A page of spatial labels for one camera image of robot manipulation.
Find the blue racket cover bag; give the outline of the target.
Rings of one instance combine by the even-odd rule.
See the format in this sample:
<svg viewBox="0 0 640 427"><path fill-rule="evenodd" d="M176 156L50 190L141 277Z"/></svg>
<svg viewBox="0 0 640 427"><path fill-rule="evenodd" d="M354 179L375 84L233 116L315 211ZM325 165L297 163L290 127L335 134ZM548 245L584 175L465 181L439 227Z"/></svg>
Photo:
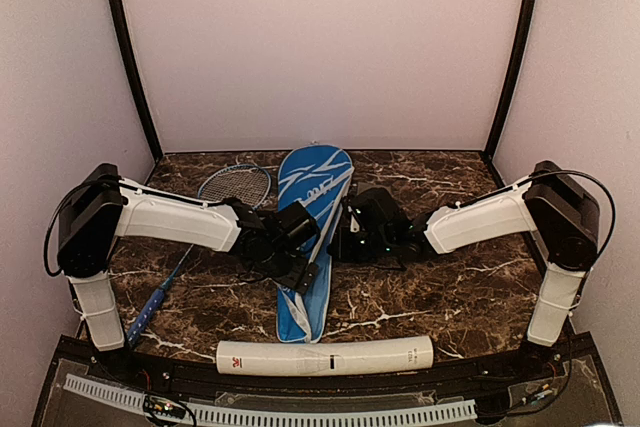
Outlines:
<svg viewBox="0 0 640 427"><path fill-rule="evenodd" d="M277 337L283 343L316 343L323 335L332 273L328 247L353 172L350 156L332 145L298 148L280 165L278 209L301 206L309 218L298 233L305 240L297 250L301 280L294 289L280 285L277 291Z"/></svg>

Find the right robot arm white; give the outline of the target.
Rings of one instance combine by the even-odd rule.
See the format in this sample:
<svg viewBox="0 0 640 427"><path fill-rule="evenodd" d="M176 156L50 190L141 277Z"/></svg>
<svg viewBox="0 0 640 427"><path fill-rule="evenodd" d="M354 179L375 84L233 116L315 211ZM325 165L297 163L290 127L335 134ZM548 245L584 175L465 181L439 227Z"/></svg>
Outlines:
<svg viewBox="0 0 640 427"><path fill-rule="evenodd" d="M386 189L370 188L347 203L356 225L340 228L328 252L341 262L368 263L388 257L405 265L494 238L537 233L547 257L527 330L531 343L510 360L511 373L530 381L547 367L546 347L558 340L588 273L610 242L599 236L599 203L577 183L581 175L542 161L529 176L511 185L415 218L409 218Z"/></svg>

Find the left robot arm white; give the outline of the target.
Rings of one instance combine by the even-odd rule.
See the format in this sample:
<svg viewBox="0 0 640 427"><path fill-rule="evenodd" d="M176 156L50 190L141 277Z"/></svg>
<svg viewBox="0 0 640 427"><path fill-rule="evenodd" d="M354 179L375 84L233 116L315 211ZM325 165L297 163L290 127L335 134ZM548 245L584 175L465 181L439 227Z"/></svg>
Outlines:
<svg viewBox="0 0 640 427"><path fill-rule="evenodd" d="M157 291L130 331L122 327L107 273L112 245L127 236L164 239L234 255L250 269L300 294L317 272L306 254L320 238L314 217L300 201L262 211L271 188L269 173L256 165L222 169L203 182L195 197L141 185L102 163L56 206L46 230L58 237L56 270L71 285L101 364L120 383L141 374L133 345L163 297Z"/></svg>

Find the white shuttlecock tube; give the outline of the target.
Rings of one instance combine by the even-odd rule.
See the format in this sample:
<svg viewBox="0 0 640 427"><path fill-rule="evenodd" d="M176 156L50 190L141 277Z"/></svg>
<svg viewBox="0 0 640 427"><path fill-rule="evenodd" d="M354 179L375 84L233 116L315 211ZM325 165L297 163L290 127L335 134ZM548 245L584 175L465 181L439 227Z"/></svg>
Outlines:
<svg viewBox="0 0 640 427"><path fill-rule="evenodd" d="M434 346L428 336L346 343L222 341L216 367L228 375L329 377L428 369Z"/></svg>

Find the blue badminton racket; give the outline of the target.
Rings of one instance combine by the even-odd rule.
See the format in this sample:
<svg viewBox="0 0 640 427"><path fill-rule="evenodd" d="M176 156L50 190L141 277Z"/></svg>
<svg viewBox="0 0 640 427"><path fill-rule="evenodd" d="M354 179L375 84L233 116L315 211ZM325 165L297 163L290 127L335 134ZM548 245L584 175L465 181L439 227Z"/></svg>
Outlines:
<svg viewBox="0 0 640 427"><path fill-rule="evenodd" d="M199 245L228 253L243 232L243 213L251 216L269 194L271 176L262 167L223 168L203 182L196 197L120 182L123 213L120 237L141 236Z"/></svg>

